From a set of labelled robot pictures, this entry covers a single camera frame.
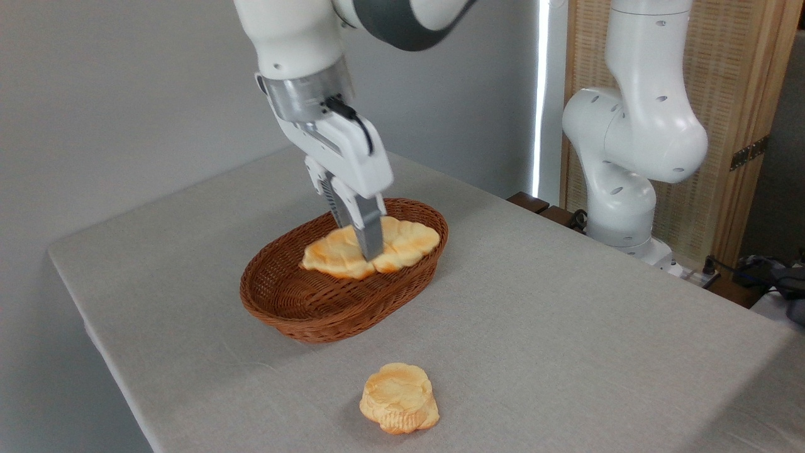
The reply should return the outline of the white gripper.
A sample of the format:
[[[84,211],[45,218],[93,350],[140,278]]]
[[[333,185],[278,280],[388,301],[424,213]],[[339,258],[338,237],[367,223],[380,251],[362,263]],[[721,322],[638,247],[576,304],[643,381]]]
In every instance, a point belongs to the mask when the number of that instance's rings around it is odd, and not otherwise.
[[[328,115],[313,123],[277,118],[282,131],[306,155],[305,164],[317,193],[324,195],[339,228],[351,226],[365,260],[384,249],[381,192],[393,183],[393,172],[379,133],[371,121]],[[332,177],[325,177],[330,172]]]

